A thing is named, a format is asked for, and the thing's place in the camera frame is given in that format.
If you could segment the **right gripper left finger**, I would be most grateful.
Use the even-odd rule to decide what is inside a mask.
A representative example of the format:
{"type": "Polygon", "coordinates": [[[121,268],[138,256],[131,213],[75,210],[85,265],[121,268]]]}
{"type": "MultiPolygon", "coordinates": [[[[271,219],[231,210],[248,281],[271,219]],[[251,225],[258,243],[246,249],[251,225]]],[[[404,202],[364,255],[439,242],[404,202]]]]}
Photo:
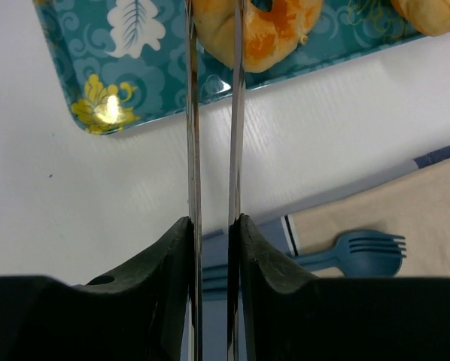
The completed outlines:
{"type": "Polygon", "coordinates": [[[88,284],[0,277],[0,360],[180,359],[191,249],[182,217],[88,284]]]}

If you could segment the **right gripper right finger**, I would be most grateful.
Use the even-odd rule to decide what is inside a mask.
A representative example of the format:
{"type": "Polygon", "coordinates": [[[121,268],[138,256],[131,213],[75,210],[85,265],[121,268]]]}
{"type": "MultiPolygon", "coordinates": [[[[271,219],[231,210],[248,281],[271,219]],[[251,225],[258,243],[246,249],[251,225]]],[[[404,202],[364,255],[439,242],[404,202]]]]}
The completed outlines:
{"type": "Polygon", "coordinates": [[[228,357],[450,360],[450,278],[320,278],[248,215],[229,230],[228,357]]]}

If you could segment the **metal tongs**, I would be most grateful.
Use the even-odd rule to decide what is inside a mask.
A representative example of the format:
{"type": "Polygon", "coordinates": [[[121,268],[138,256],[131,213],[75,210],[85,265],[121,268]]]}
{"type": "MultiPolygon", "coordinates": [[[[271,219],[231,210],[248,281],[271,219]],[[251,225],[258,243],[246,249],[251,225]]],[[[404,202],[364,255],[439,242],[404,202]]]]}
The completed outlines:
{"type": "Polygon", "coordinates": [[[245,71],[243,35],[245,3],[233,2],[233,81],[230,84],[230,153],[202,157],[199,124],[199,52],[193,4],[185,3],[187,63],[187,162],[189,213],[193,225],[192,282],[190,291],[190,357],[203,358],[202,185],[228,192],[227,244],[227,359],[239,359],[239,218],[241,215],[242,151],[245,126],[245,71]]]}

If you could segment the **twisted orange glazed bread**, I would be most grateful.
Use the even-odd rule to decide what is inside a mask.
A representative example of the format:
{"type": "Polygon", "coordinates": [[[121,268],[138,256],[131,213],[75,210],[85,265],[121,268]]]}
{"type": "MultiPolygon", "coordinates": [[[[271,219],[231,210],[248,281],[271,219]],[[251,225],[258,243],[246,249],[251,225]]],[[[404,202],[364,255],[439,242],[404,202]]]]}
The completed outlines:
{"type": "MultiPolygon", "coordinates": [[[[234,66],[235,2],[195,0],[193,18],[199,43],[228,68],[234,66]]],[[[261,73],[292,54],[308,41],[318,22],[322,1],[273,1],[270,11],[244,2],[244,69],[261,73]]]]}

